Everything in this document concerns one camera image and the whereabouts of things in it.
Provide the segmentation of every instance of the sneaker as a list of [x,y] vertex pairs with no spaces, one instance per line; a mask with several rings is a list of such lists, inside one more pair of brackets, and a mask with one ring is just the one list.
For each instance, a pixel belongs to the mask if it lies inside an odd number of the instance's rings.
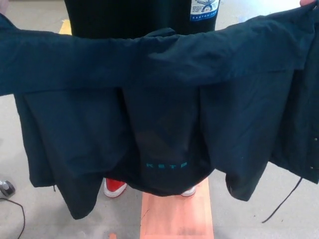
[[127,183],[106,178],[104,182],[104,194],[109,198],[116,198],[124,192],[126,186]]
[[193,196],[196,192],[196,187],[192,187],[191,189],[185,191],[184,193],[182,193],[181,195],[183,197],[190,197],[190,196]]

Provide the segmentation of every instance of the drawstring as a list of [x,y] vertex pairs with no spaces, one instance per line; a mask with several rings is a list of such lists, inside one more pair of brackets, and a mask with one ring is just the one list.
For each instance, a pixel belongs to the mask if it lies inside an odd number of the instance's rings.
[[262,223],[266,223],[270,218],[273,217],[273,215],[278,211],[278,209],[285,203],[285,201],[292,195],[292,193],[299,187],[301,181],[303,180],[303,178],[300,178],[298,183],[296,184],[296,186],[293,188],[293,190],[290,192],[290,194],[285,198],[285,200],[279,204],[279,206],[277,206],[277,208],[274,210],[273,213],[271,213],[271,215],[266,219],[264,220]]

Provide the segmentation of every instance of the gray floor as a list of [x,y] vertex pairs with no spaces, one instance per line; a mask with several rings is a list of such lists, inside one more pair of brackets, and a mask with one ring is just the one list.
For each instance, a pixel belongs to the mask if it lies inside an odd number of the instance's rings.
[[[297,0],[222,0],[219,29],[239,21],[298,6]],[[7,13],[18,27],[58,32],[67,13],[62,1],[12,1]],[[26,228],[22,239],[139,239],[141,193],[129,189],[115,200],[101,193],[95,210],[85,219],[71,218],[59,192],[34,189],[28,179],[18,115],[12,96],[0,98],[0,179],[17,187],[12,198],[23,204]],[[216,239],[319,239],[319,188],[303,182],[265,225],[261,221],[288,195],[298,178],[269,165],[248,203],[228,194],[224,175],[210,176]],[[19,207],[0,202],[0,238],[15,239],[22,228]]]

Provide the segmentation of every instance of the fingers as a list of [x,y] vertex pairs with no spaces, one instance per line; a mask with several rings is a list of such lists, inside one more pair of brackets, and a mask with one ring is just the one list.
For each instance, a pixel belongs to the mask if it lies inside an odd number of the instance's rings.
[[300,6],[305,6],[308,5],[310,3],[315,2],[316,0],[300,0]]

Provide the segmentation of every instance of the dark navy jacket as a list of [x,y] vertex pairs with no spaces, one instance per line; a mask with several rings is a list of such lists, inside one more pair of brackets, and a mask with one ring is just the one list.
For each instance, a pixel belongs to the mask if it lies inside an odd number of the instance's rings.
[[81,39],[0,16],[0,95],[14,94],[30,180],[76,219],[103,177],[160,196],[214,169],[249,200],[267,163],[319,181],[315,4],[188,36]]

